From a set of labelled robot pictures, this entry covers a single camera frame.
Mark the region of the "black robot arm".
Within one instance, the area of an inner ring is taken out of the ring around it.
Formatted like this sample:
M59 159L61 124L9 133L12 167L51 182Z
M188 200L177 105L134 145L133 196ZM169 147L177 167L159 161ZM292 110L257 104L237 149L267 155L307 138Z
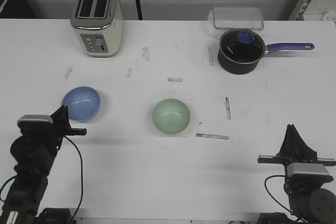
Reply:
M190 102L191 122L164 135L149 118L91 125L77 139L83 184L69 178L76 218L226 220L284 211L335 220L335 110L299 103Z
M84 136L86 129L73 129L68 107L52 115L24 115L17 120L21 136L11 145L16 175L3 199L1 223L76 223L68 208L45 208L38 212L48 185L48 176L64 138Z

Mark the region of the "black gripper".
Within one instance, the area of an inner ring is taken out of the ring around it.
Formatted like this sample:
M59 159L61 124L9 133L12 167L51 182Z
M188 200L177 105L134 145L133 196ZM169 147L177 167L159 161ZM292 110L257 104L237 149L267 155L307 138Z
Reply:
M23 136L34 144L44 144L47 149L56 151L62 145L62 139L66 136L85 136L86 128L73 128L69 123L69 109L61 105L50 115L50 122L20 122L19 128Z
M295 153L292 153L292 143L295 147ZM259 155L257 158L258 164L281 164L288 166L292 163L305 164L322 164L324 166L335 166L334 158L319 158L318 153L311 149L301 138L296 127L288 124L285 132L285 137L276 155Z

